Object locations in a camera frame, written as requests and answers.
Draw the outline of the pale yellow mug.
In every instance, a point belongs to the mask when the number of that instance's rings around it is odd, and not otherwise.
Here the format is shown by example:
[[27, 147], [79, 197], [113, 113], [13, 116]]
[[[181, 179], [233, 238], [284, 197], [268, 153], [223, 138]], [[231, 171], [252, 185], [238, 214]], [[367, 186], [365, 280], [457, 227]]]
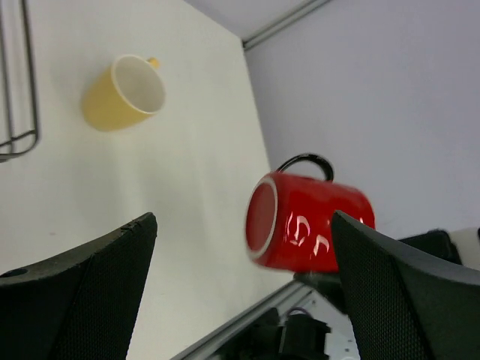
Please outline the pale yellow mug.
[[160, 62], [122, 55], [90, 85], [81, 100], [85, 121], [98, 131], [117, 131], [158, 114], [166, 100]]

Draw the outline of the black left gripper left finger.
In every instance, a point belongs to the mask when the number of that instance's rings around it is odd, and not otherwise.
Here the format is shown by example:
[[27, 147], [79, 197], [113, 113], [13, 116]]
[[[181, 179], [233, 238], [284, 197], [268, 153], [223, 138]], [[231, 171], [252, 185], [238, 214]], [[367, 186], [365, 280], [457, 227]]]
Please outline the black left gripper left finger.
[[1, 275], [2, 359], [125, 359], [157, 238], [146, 213]]

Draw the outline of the red mug black handle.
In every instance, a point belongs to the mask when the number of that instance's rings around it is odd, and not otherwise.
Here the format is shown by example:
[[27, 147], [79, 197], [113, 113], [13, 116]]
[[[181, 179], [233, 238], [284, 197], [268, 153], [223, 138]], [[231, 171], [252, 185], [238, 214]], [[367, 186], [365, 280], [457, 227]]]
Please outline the red mug black handle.
[[333, 214], [342, 211], [369, 227], [375, 226], [375, 215], [360, 190], [336, 183], [334, 176], [327, 159], [304, 153], [259, 180], [245, 218], [253, 263], [295, 273], [338, 272]]

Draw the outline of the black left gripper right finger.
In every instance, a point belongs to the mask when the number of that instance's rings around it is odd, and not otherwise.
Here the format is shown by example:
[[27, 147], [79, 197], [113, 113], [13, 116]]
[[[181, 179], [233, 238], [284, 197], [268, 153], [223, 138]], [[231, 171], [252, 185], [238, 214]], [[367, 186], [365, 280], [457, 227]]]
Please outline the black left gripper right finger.
[[479, 271], [341, 211], [331, 234], [361, 359], [479, 358]]

